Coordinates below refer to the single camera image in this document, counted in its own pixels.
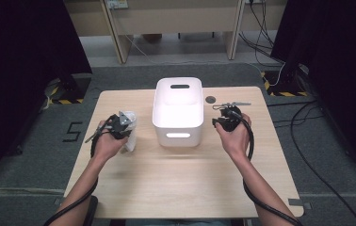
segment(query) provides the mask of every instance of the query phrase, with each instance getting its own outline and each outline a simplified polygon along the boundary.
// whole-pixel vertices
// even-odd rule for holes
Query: yellow black warning tape
[[[275,91],[272,90],[271,85],[269,84],[268,80],[265,78],[265,73],[261,73],[261,77],[264,80],[264,86],[266,87],[267,93],[270,96],[286,96],[286,97],[293,97],[293,96],[307,96],[307,92],[305,91]]]
[[[63,99],[52,99],[52,96],[55,95],[57,93],[58,90],[58,86],[56,86],[51,93],[51,101],[50,104],[57,104],[57,105],[70,105],[70,104],[82,104],[84,99],[67,99],[67,100],[63,100]]]
[[[52,100],[52,104],[57,105],[70,105],[70,104],[82,104],[84,99],[76,99],[76,100]]]

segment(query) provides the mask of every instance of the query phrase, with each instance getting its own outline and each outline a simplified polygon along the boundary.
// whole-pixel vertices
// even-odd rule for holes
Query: forearm
[[[243,179],[249,191],[261,202],[287,214],[294,218],[293,214],[272,189],[268,182],[261,176],[257,169],[252,165],[250,160],[245,156],[231,156],[235,165],[243,176]],[[267,225],[291,225],[286,220],[275,216],[274,214],[263,209],[259,205],[255,205],[258,216],[264,226]]]
[[[70,204],[81,199],[95,184],[100,171],[105,165],[105,161],[99,159],[90,159],[84,172],[81,174],[69,195],[66,197],[64,202],[60,205],[57,211],[64,209]],[[62,217],[58,218],[51,225],[82,225],[84,222],[86,213],[88,212],[90,198],[86,199],[81,204],[77,205],[74,209],[67,212]]]

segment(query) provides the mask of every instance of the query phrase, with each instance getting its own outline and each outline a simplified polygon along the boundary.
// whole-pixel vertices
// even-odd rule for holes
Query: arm
[[[249,116],[242,114],[242,117],[251,124]],[[234,164],[239,169],[251,193],[261,202],[274,207],[291,218],[295,218],[281,198],[260,175],[246,156],[246,150],[249,146],[249,134],[246,127],[240,123],[233,132],[229,133],[226,132],[220,124],[216,123],[216,129],[221,138],[225,152],[231,157]],[[269,213],[257,204],[255,205],[255,208],[262,224],[265,226],[292,225],[286,220]]]
[[[108,159],[117,154],[119,149],[127,142],[127,137],[124,139],[115,139],[109,133],[103,134],[99,137],[94,156],[88,162],[84,172],[78,178],[70,193],[67,195],[65,201],[60,205],[57,211],[64,209],[66,206],[79,200],[83,197],[95,184],[99,173]],[[82,225],[85,220],[89,208],[90,198],[76,206],[65,215],[55,220],[51,225]]]

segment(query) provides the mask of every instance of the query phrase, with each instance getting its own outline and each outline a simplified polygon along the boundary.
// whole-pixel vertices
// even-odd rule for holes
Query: hand
[[[101,121],[99,126],[102,126],[105,121]],[[99,139],[96,143],[95,154],[93,158],[100,159],[106,162],[108,159],[114,157],[127,141],[128,137],[123,139],[115,139],[108,130],[104,129],[102,134],[99,136]]]
[[[242,113],[242,118],[251,125],[251,118]],[[243,123],[239,123],[232,132],[226,132],[222,125],[216,123],[216,130],[221,138],[222,147],[231,157],[246,157],[249,146],[249,133]]]

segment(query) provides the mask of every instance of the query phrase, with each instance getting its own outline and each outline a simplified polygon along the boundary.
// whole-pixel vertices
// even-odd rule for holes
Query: black curtain
[[[62,0],[0,1],[0,159],[23,140],[48,83],[91,69]]]
[[[320,103],[356,160],[356,1],[288,0],[271,54],[291,70],[308,66]]]

